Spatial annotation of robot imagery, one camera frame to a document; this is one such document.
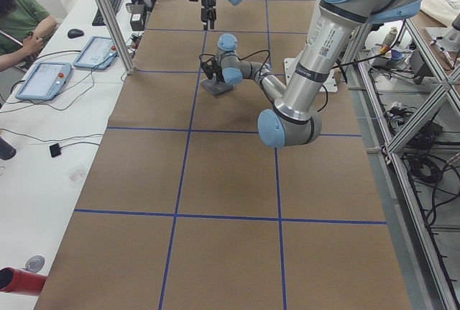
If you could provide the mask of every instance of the table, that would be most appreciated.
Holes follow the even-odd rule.
[[[92,35],[109,36],[106,27],[91,26],[96,9],[94,0],[79,0],[41,55],[81,50]],[[122,7],[116,17],[128,40],[132,33],[129,13]],[[69,39],[67,31],[71,28],[82,29],[85,35]],[[40,60],[72,63],[76,55],[58,54]],[[103,134],[125,72],[117,58],[107,70],[94,72],[93,79],[89,76],[81,81],[88,74],[87,70],[74,69],[64,89],[75,86],[49,102],[63,109],[90,88],[68,109],[58,111],[41,105],[13,111],[30,104],[5,104],[0,110],[0,128],[41,140]],[[13,94],[8,102],[18,101]],[[44,255],[46,263],[40,274],[47,275],[98,147],[73,145],[63,149],[61,156],[51,158],[48,146],[53,142],[7,131],[1,136],[17,149],[11,160],[0,160],[1,267],[23,268],[33,255]],[[82,141],[97,144],[101,136],[68,140],[61,146]],[[36,301],[36,297],[0,293],[0,309],[32,309]]]
[[[224,31],[281,74],[314,1],[219,0],[204,32],[199,6],[158,0],[36,310],[410,308],[346,87],[318,141],[273,150],[252,81],[199,85]]]

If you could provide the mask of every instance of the black cable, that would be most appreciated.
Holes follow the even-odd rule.
[[[340,72],[341,72],[342,76],[344,77],[344,82],[348,84],[348,78],[346,77],[346,72],[345,72],[345,69],[344,69],[343,65],[341,64],[341,61],[336,60],[336,63],[339,66],[339,69],[340,69]]]
[[[443,167],[443,169],[442,169],[441,172],[444,174],[444,173],[446,173],[446,172],[448,172],[448,171],[450,171],[450,170],[453,170],[453,171],[456,173],[457,178],[459,179],[459,182],[460,182],[460,173],[458,172],[457,169],[452,168],[451,165],[449,165],[449,164],[446,163],[446,164],[444,165],[444,167]],[[437,215],[437,212],[436,212],[436,209],[437,209],[438,207],[443,206],[444,204],[449,204],[449,203],[451,203],[452,201],[454,201],[455,199],[457,199],[458,197],[460,197],[460,193],[458,193],[457,195],[453,196],[451,199],[449,199],[449,200],[447,200],[447,201],[440,202],[440,203],[437,204],[437,203],[436,203],[436,191],[437,191],[437,189],[438,189],[438,186],[439,186],[439,183],[441,182],[441,180],[442,180],[442,177],[441,177],[441,179],[439,179],[439,180],[436,182],[435,186],[433,187],[433,191],[432,191],[432,193],[431,193],[431,209],[430,209],[430,210],[428,211],[428,213],[426,214],[426,219],[427,219],[427,221],[428,221],[428,219],[430,218],[430,216],[433,215],[432,220],[430,220],[429,222],[427,222],[427,224],[428,224],[429,227],[432,227],[432,226],[435,224],[435,222],[436,222],[436,219],[437,219],[437,216],[438,216],[438,215]]]
[[[100,144],[98,144],[98,143],[88,142],[88,141],[81,141],[81,142],[70,143],[70,144],[65,145],[65,146],[60,146],[60,149],[62,150],[64,148],[66,148],[66,147],[75,146],[75,145],[82,145],[82,144],[100,146]]]
[[[265,49],[265,50],[259,50],[259,51],[256,51],[255,53],[252,53],[251,55],[248,55],[246,57],[243,57],[243,58],[240,58],[238,57],[239,60],[247,60],[248,58],[252,57],[252,56],[255,56],[255,55],[258,55],[260,53],[267,53],[269,56],[268,58],[270,58],[271,54],[270,54],[270,50],[268,49]]]
[[[435,184],[442,178],[443,174],[438,165],[426,155],[416,155],[408,159],[410,172],[420,181],[427,184]]]
[[[324,105],[318,110],[318,112],[321,112],[323,111],[326,106],[328,106],[328,102],[329,102],[329,92],[328,92],[328,89],[326,88],[325,85],[322,85],[322,87],[324,88],[324,91],[326,92],[326,102],[324,103]]]
[[[112,56],[109,56],[109,58],[115,58],[116,57],[116,54],[112,55]],[[79,80],[77,83],[75,83],[74,85],[70,86],[70,87],[67,87],[65,90],[61,91],[57,96],[60,96],[62,95],[64,92],[74,88],[75,86],[77,86],[78,84],[82,83],[84,80],[86,80],[88,77],[91,77],[92,81],[91,81],[91,86],[89,88],[87,88],[85,91],[83,91],[82,93],[78,94],[66,107],[62,108],[62,109],[59,109],[57,107],[54,107],[53,105],[51,104],[48,104],[46,103],[46,100],[43,100],[43,101],[39,101],[37,103],[34,103],[33,101],[30,101],[30,100],[24,100],[24,101],[19,101],[17,103],[11,103],[11,102],[8,102],[5,104],[19,104],[19,103],[22,103],[22,102],[30,102],[31,104],[30,105],[27,105],[27,106],[23,106],[23,107],[19,107],[18,109],[12,109],[12,110],[8,110],[8,111],[2,111],[0,112],[0,114],[6,114],[6,113],[9,113],[9,112],[14,112],[14,111],[19,111],[19,110],[23,110],[23,109],[27,109],[31,106],[35,106],[35,105],[43,105],[43,106],[48,106],[50,107],[51,109],[54,109],[56,111],[65,111],[66,109],[68,109],[70,106],[72,106],[77,100],[79,100],[79,98],[81,98],[84,94],[86,94],[89,90],[91,90],[94,85],[95,85],[95,81],[94,81],[94,77],[93,77],[93,72],[103,63],[105,63],[109,58],[106,58],[105,60],[103,60],[102,62],[100,62],[99,64],[96,64],[95,66],[92,67],[90,73],[85,76],[84,78],[82,78],[81,80]]]
[[[10,134],[13,134],[13,135],[28,137],[30,139],[33,139],[33,140],[36,140],[36,141],[39,141],[39,142],[43,142],[43,143],[64,142],[64,141],[68,141],[68,140],[85,139],[85,138],[88,138],[88,137],[103,137],[103,135],[104,135],[104,134],[91,134],[91,135],[85,135],[85,136],[72,136],[72,137],[68,137],[68,138],[65,138],[65,139],[61,139],[61,140],[42,140],[39,137],[35,137],[35,136],[27,135],[27,134],[21,134],[20,132],[13,132],[12,130],[5,129],[5,128],[0,128],[0,130],[3,130],[5,132],[9,132]]]
[[[20,80],[20,81],[17,81],[16,83],[14,83],[14,85],[11,86],[11,89],[9,90],[9,93],[10,94],[13,93],[14,89],[16,88],[16,86],[19,85],[20,83],[23,83],[23,82],[24,82],[24,80]]]
[[[417,78],[415,76],[404,76],[404,75],[398,73],[397,71],[393,71],[393,70],[390,70],[390,69],[384,69],[384,68],[381,68],[381,67],[375,67],[375,69],[377,69],[378,71],[383,71],[384,73],[390,73],[390,74],[399,76],[401,78],[406,78],[408,80],[413,80],[414,78]]]
[[[39,60],[40,58],[44,58],[47,56],[57,55],[60,53],[81,53],[81,50],[65,50],[65,51],[57,51],[56,53],[47,53],[46,55],[41,55],[35,59],[35,61]]]
[[[399,45],[399,43],[400,43],[399,39],[401,38],[401,35],[403,34],[405,22],[406,22],[406,20],[404,19],[404,20],[402,21],[401,30],[400,30],[399,34],[397,35],[395,42],[393,43],[393,45],[390,46],[390,49],[388,49],[388,51],[392,50],[396,45]],[[379,53],[378,55],[375,55],[375,56],[372,56],[372,57],[368,57],[368,58],[363,58],[362,60],[355,60],[354,62],[342,63],[341,66],[342,66],[342,67],[346,67],[346,66],[348,66],[348,65],[356,65],[356,64],[359,64],[359,63],[366,62],[366,61],[368,61],[368,60],[373,60],[373,59],[378,58],[378,57],[380,57],[380,56],[382,56],[382,54]],[[339,68],[338,65],[336,65],[336,66],[333,67],[332,69],[337,69],[337,68]]]

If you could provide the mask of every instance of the grid line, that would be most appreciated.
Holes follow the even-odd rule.
[[[140,130],[140,131],[152,131],[152,132],[201,132],[209,134],[242,134],[242,135],[256,135],[259,132],[245,132],[240,130],[210,130],[210,129],[174,129],[174,128],[154,128],[154,127],[107,127],[107,130]],[[321,133],[322,137],[359,137],[360,134],[332,134],[332,133]]]
[[[204,34],[204,39],[203,39],[203,48],[201,49],[201,53],[204,53],[205,47],[206,47],[206,38],[208,36],[208,33],[205,32]],[[196,108],[196,102],[198,100],[198,88],[200,86],[200,77],[201,77],[201,69],[198,71],[198,76],[196,80],[196,87],[195,87],[195,96],[193,99],[193,107],[192,107],[192,113],[190,115],[190,124],[188,126],[188,136],[187,136],[187,142],[185,144],[185,153],[184,153],[184,159],[183,159],[183,164],[182,164],[182,170],[180,174],[180,182],[179,182],[179,189],[178,189],[178,198],[176,200],[175,204],[175,210],[174,210],[174,217],[172,220],[172,228],[171,228],[171,235],[170,235],[170,242],[168,245],[167,249],[167,257],[166,257],[166,264],[165,264],[165,272],[163,274],[163,282],[162,282],[162,289],[161,289],[161,294],[160,294],[160,300],[158,303],[158,310],[162,310],[163,307],[163,301],[165,299],[165,291],[166,291],[166,283],[167,283],[167,274],[169,272],[169,267],[170,267],[170,262],[171,262],[171,255],[173,253],[173,243],[174,243],[174,235],[175,235],[175,225],[177,224],[178,220],[178,212],[179,212],[179,206],[180,206],[180,197],[182,195],[182,188],[183,188],[183,181],[184,181],[184,175],[185,175],[185,168],[187,165],[187,159],[188,159],[188,149],[190,147],[190,138],[192,135],[192,124],[193,124],[193,118],[195,115],[195,108]]]
[[[242,220],[248,222],[298,222],[304,224],[344,224],[344,225],[369,225],[385,226],[387,222],[379,220],[340,220],[340,219],[301,219],[301,218],[279,218],[264,216],[227,216],[215,214],[184,214],[184,213],[157,213],[148,211],[110,211],[100,209],[75,209],[75,213],[86,214],[107,214],[107,215],[127,215],[127,216],[163,216],[169,218],[188,218],[188,219],[216,219],[216,220]]]
[[[201,29],[175,29],[175,28],[146,28],[145,31],[150,32],[202,32]],[[251,33],[265,34],[267,31],[230,31],[226,29],[213,29],[209,33]],[[274,35],[306,35],[305,32],[270,32]]]
[[[265,13],[267,16],[267,43],[269,54],[269,64],[272,64],[271,40],[270,40],[270,17],[268,9],[268,0],[265,0]],[[288,310],[288,300],[286,296],[286,274],[285,274],[285,247],[282,235],[282,209],[281,209],[281,188],[280,188],[280,167],[278,163],[278,150],[273,151],[275,156],[275,177],[276,177],[276,194],[278,204],[278,232],[280,235],[280,267],[281,267],[281,286],[282,286],[282,308]]]

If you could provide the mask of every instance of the metal rail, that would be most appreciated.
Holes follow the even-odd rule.
[[[120,57],[127,75],[131,75],[134,71],[134,64],[131,56],[128,53],[120,27],[116,22],[114,10],[110,5],[109,0],[95,0],[98,8],[101,10],[103,20],[106,23],[110,36],[115,44],[116,52]]]

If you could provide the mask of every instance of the person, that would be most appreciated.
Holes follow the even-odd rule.
[[[57,22],[36,0],[0,0],[0,71],[33,58],[51,38]]]

